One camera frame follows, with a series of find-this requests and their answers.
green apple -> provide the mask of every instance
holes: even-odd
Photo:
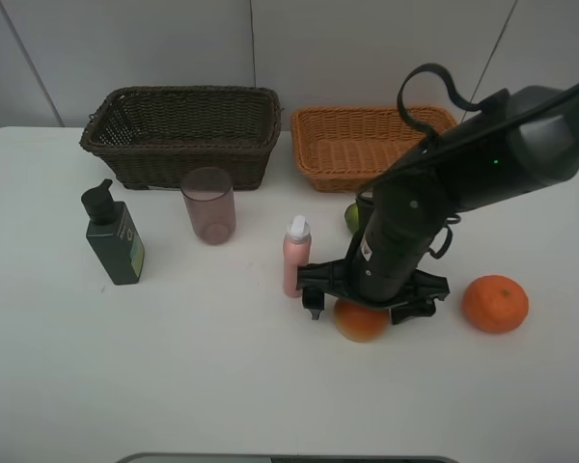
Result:
[[[358,222],[358,204],[352,203],[345,210],[345,223],[351,234],[358,232],[360,224]]]

wicker basket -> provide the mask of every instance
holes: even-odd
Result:
[[[456,125],[444,109],[414,106],[409,112],[438,132]],[[318,191],[355,191],[424,137],[391,107],[304,108],[291,117],[294,161]]]
[[[225,169],[235,190],[262,183],[281,129],[277,94],[246,87],[129,87],[91,116],[81,147],[126,187],[179,188],[200,167]]]

orange wicker basket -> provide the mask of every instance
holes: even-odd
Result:
[[[455,118],[441,108],[408,110],[439,133],[456,125]],[[392,107],[304,108],[291,117],[294,161],[317,191],[355,191],[424,137]]]

pink spray can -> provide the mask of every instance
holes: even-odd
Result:
[[[303,215],[296,215],[283,241],[283,292],[289,297],[302,294],[302,289],[296,289],[298,266],[309,263],[310,251],[311,227]]]

basket rim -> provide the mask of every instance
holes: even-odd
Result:
[[[408,110],[416,109],[416,110],[434,110],[437,113],[440,113],[447,119],[447,122],[450,123],[451,128],[457,125],[457,121],[455,117],[445,108],[435,105],[427,105],[427,104],[416,104],[416,105],[409,105],[407,106]],[[308,179],[313,180],[353,180],[353,179],[361,179],[363,177],[367,177],[370,179],[372,177],[378,176],[381,174],[382,171],[378,171],[375,169],[371,170],[363,170],[363,171],[322,171],[320,169],[316,169],[311,166],[305,165],[303,162],[303,150],[301,149],[302,143],[300,143],[302,139],[302,127],[304,127],[305,123],[300,121],[300,116],[305,113],[330,113],[330,112],[348,112],[348,113],[375,113],[375,114],[382,114],[382,113],[397,113],[399,110],[397,106],[394,105],[382,105],[382,106],[351,106],[351,105],[344,105],[344,106],[308,106],[304,108],[300,108],[295,110],[291,115],[291,139],[293,145],[293,158],[298,171]]]
[[[200,142],[189,144],[181,143],[179,145],[124,145],[124,144],[107,144],[93,141],[93,135],[96,133],[100,122],[109,112],[109,107],[112,102],[119,96],[129,94],[132,92],[150,92],[150,93],[174,93],[174,92],[208,92],[208,93],[235,93],[235,94],[252,94],[252,95],[265,95],[268,97],[271,103],[271,113],[273,116],[273,121],[266,137],[263,141],[253,144],[219,144],[219,143],[209,143],[202,144]],[[219,85],[185,85],[185,86],[130,86],[121,87],[114,90],[108,96],[105,97],[100,106],[96,111],[90,115],[90,120],[84,127],[81,138],[79,140],[79,146],[92,154],[102,153],[103,155],[121,155],[120,150],[133,150],[145,151],[150,150],[154,152],[164,152],[166,154],[176,153],[182,154],[184,150],[217,150],[222,149],[228,153],[239,152],[241,154],[249,154],[249,151],[257,150],[271,150],[279,138],[281,132],[281,104],[279,102],[279,97],[273,90],[264,87],[240,87],[240,86],[219,86]]]

